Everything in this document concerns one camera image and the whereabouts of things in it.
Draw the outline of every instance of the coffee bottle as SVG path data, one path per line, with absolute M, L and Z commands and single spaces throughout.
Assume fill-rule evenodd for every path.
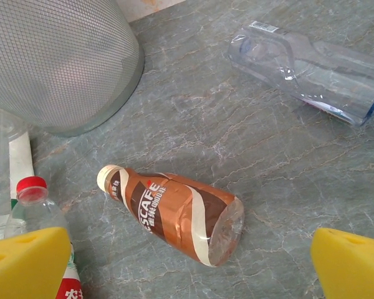
M 237 246 L 244 207 L 228 192 L 176 174 L 116 165 L 101 169 L 97 184 L 149 233 L 207 266 L 221 265 Z

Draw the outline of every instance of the yellow object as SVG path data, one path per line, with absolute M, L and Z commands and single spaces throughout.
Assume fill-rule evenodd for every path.
M 0 240 L 0 299 L 54 299 L 69 256 L 60 227 Z
M 374 239 L 317 229 L 311 254 L 326 299 L 374 299 Z

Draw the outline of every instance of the bottle label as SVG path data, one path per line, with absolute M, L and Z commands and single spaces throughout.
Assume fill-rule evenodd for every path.
M 209 241 L 234 195 L 171 173 L 116 172 L 107 190 L 150 233 L 209 266 Z
M 82 285 L 74 263 L 74 246 L 71 244 L 71 253 L 62 278 L 60 288 L 55 299 L 83 299 Z
M 264 31 L 267 31 L 267 32 L 270 32 L 270 33 L 273 33 L 274 31 L 279 29 L 276 26 L 261 23 L 261 22 L 258 22 L 258 21 L 253 21 L 252 24 L 249 25 L 249 27 L 257 28 L 257 29 L 264 30 Z

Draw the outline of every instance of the bottle cap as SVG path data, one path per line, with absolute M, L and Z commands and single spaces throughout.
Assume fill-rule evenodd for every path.
M 110 174 L 110 172 L 116 168 L 123 169 L 123 167 L 117 165 L 106 165 L 106 167 L 103 167 L 98 173 L 97 185 L 102 191 L 107 192 L 107 190 L 105 190 L 105 180 L 107 179 L 107 176 Z
M 47 189 L 46 181 L 40 176 L 28 176 L 23 178 L 17 184 L 17 193 L 29 187 L 43 187 Z

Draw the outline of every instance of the gray marble surface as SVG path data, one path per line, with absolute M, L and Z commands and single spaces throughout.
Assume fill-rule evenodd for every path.
M 323 298 L 315 229 L 374 238 L 374 123 L 354 130 L 233 70 L 228 43 L 252 20 L 374 55 L 374 0 L 187 0 L 132 24 L 145 73 L 114 117 L 76 138 L 32 134 L 85 298 Z M 238 196 L 246 225 L 230 261 L 208 268 L 144 233 L 98 190 L 109 163 Z

